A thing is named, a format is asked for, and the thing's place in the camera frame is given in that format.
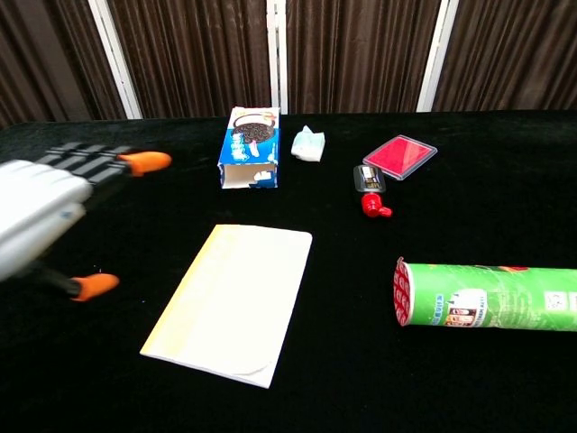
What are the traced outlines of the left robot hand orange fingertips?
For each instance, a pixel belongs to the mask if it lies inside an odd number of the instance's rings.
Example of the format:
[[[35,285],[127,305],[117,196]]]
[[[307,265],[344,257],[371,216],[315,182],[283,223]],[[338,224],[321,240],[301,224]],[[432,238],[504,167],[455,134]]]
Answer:
[[[100,199],[126,180],[170,166],[165,152],[131,146],[68,142],[40,159],[1,164],[1,280],[38,282],[83,302],[114,289],[119,280],[98,272],[69,278],[41,258]]]

